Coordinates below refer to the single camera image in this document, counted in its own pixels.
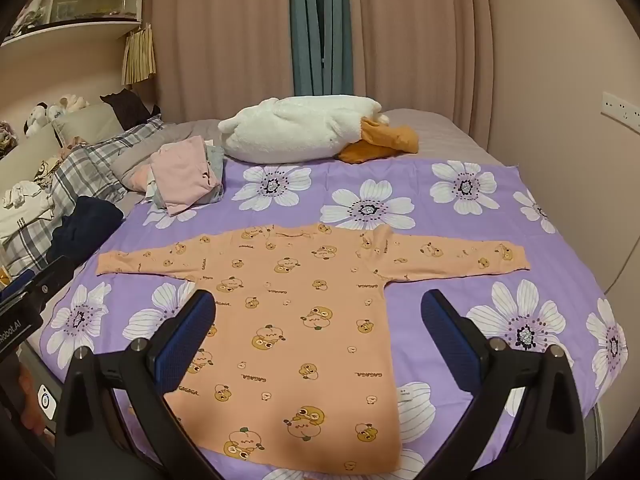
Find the orange cartoon print baby shirt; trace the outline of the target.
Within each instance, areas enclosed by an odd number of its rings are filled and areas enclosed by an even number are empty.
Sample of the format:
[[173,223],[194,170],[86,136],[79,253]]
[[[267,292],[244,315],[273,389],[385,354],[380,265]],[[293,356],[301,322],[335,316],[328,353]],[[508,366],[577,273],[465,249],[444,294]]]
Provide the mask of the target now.
[[182,278],[216,300],[214,332],[168,402],[201,448],[325,474],[386,474],[401,438],[384,289],[507,274],[521,246],[316,223],[108,252],[98,272]]

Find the dark navy garment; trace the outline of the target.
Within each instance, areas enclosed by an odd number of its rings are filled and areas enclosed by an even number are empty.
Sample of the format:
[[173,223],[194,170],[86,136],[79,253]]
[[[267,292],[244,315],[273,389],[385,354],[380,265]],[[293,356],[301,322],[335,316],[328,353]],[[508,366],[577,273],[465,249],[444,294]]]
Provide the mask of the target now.
[[124,214],[107,200],[79,196],[73,212],[53,231],[47,263],[60,257],[75,266],[85,263],[117,231]]

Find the white patterned garment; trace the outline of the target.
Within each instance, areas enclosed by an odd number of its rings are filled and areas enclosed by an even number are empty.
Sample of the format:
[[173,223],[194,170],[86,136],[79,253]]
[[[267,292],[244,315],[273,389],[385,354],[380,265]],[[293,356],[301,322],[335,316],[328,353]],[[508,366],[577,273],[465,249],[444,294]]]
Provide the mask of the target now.
[[6,243],[20,229],[36,220],[52,220],[51,194],[32,181],[20,181],[1,197],[1,241]]

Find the purple floral bed sheet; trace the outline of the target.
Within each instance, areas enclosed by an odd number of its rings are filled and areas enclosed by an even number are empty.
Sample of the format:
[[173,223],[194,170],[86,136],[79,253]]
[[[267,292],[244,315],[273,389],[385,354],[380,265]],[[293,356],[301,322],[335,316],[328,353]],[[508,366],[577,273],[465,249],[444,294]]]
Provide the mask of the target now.
[[563,349],[590,410],[628,358],[588,268],[518,170],[395,158],[227,162],[226,192],[175,217],[142,204],[81,270],[40,337],[148,338],[195,289],[216,318],[167,400],[228,479],[411,479],[471,398],[422,322],[439,289],[486,337]]

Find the grey plaid blanket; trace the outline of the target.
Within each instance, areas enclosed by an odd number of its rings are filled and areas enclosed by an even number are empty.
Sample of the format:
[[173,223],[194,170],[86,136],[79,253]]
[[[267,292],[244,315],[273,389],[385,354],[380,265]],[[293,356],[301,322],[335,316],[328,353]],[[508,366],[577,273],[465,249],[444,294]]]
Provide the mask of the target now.
[[164,127],[162,118],[156,115],[114,138],[74,148],[52,176],[53,217],[26,224],[3,245],[9,274],[16,278],[25,270],[43,269],[53,231],[74,211],[78,197],[89,196],[113,204],[122,200],[127,190],[113,174],[111,164],[128,148]]

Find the small plush toys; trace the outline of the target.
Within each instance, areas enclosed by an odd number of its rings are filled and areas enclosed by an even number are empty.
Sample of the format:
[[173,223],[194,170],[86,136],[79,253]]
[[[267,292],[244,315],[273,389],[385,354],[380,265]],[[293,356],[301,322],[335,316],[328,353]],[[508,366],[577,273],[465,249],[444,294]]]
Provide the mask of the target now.
[[78,110],[82,110],[90,104],[83,96],[66,94],[58,99],[58,102],[47,104],[39,102],[27,115],[23,125],[23,136],[31,138],[44,127],[52,125],[55,119],[61,118]]

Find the beige headboard cushion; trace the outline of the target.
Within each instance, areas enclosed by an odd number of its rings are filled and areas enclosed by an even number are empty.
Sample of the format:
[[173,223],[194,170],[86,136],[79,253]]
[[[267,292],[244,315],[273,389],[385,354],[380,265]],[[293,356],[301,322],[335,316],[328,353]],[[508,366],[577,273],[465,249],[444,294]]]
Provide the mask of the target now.
[[12,188],[17,182],[34,180],[40,164],[58,156],[61,148],[76,136],[92,145],[123,132],[114,110],[105,103],[90,105],[55,119],[52,125],[46,125],[33,136],[21,140],[1,159],[1,191]]

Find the folded pink garment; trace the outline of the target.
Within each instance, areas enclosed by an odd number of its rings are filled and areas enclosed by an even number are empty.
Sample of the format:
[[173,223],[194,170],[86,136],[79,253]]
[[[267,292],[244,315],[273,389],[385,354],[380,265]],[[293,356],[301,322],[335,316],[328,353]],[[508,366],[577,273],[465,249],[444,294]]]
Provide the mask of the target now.
[[222,180],[209,162],[210,148],[201,136],[164,144],[151,155],[151,171],[162,207],[170,216],[186,211],[218,191]]

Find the dark brown cloth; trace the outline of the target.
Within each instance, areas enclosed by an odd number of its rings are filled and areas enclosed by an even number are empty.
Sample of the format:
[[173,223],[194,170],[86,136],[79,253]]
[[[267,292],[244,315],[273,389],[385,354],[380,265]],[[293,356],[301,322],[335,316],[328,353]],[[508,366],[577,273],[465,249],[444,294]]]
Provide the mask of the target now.
[[100,99],[112,108],[124,130],[143,125],[160,114],[160,107],[157,104],[153,105],[152,110],[148,110],[140,96],[128,89],[100,96]]

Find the hanging beige fringe cloth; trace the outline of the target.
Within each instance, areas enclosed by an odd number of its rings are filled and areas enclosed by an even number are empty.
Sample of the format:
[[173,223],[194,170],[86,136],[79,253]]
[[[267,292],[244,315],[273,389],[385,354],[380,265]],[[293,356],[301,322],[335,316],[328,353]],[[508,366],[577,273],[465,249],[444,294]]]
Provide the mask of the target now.
[[122,58],[122,84],[137,84],[156,73],[152,26],[145,24],[126,37]]

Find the white goose plush toy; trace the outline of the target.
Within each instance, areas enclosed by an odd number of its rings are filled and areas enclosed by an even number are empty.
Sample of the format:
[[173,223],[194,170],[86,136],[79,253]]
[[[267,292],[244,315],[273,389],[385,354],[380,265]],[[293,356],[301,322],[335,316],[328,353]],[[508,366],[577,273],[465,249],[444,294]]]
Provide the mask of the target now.
[[265,99],[222,120],[218,130],[227,155],[256,164],[362,164],[419,151],[413,128],[391,126],[379,102],[347,94]]

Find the teal curtain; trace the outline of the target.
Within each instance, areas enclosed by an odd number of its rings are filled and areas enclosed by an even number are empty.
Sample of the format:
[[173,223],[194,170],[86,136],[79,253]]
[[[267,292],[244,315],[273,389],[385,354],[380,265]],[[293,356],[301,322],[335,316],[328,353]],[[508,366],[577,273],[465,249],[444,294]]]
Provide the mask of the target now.
[[296,96],[352,94],[349,0],[290,0]]

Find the white wall socket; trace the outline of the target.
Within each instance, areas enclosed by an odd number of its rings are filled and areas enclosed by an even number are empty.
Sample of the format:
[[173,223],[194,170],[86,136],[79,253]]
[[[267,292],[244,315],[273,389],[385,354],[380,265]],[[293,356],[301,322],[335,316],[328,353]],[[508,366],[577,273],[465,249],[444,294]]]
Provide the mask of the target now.
[[640,133],[640,107],[631,104],[611,93],[603,92],[601,114]]

